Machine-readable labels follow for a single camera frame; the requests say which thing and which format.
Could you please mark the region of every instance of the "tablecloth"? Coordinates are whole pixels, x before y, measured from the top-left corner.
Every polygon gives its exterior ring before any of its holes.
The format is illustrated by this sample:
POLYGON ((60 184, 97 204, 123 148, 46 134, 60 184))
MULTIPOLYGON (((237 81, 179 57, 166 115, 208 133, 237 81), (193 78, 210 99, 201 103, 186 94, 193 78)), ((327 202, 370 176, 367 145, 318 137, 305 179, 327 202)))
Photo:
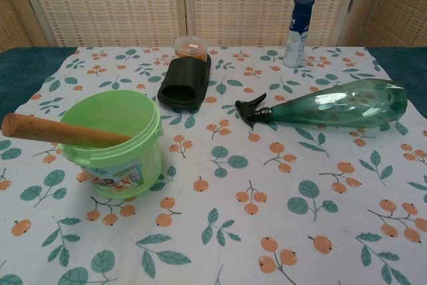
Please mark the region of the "tablecloth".
MULTIPOLYGON (((205 101, 159 105, 163 171, 136 199, 97 195, 54 142, 0 138, 0 284, 425 284, 426 120, 409 103, 379 128, 271 123, 271 106, 388 78, 361 47, 212 47, 205 101)), ((80 47, 17 112, 58 120, 94 93, 152 100, 166 47, 80 47)))

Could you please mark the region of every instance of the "green plastic bucket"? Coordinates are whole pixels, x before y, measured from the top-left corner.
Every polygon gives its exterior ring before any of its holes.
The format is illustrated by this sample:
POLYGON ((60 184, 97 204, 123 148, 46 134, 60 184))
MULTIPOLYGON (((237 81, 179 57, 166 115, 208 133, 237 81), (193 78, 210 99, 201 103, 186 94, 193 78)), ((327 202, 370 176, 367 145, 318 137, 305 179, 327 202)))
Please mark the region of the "green plastic bucket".
POLYGON ((159 177, 160 114, 147 96, 130 90, 98 93, 74 105, 61 122, 133 137, 109 148, 61 146, 63 155, 80 165, 102 196, 131 198, 148 190, 159 177))

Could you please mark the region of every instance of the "teal fabric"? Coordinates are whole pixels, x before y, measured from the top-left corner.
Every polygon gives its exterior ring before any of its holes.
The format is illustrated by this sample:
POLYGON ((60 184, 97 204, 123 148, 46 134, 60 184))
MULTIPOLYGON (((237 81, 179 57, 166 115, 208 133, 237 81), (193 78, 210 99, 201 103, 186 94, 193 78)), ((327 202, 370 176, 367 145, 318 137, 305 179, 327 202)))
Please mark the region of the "teal fabric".
POLYGON ((26 103, 75 50, 29 47, 0 53, 0 121, 26 103))
MULTIPOLYGON (((30 47, 0 53, 0 120, 27 102, 75 50, 30 47)), ((427 47, 379 47, 368 51, 391 79, 406 88, 409 100, 427 117, 427 47)))

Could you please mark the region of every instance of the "blue cap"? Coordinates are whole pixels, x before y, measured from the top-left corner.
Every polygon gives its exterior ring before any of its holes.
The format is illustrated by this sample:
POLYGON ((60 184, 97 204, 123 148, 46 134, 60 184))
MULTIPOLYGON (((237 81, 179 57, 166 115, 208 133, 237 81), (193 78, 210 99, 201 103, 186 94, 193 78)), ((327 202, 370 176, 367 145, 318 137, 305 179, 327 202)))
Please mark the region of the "blue cap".
POLYGON ((294 12, 292 15, 311 16, 314 0, 294 0, 294 12))

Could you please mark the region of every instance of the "spray bottle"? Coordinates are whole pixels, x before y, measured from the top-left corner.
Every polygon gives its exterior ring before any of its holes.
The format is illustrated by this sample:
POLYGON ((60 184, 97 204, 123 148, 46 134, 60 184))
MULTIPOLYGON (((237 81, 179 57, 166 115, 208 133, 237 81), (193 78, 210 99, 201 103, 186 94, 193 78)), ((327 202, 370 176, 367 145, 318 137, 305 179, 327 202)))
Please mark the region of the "spray bottle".
POLYGON ((286 42, 283 59, 283 64, 291 68, 301 65, 314 0, 294 0, 294 3, 294 11, 292 12, 288 41, 286 42))

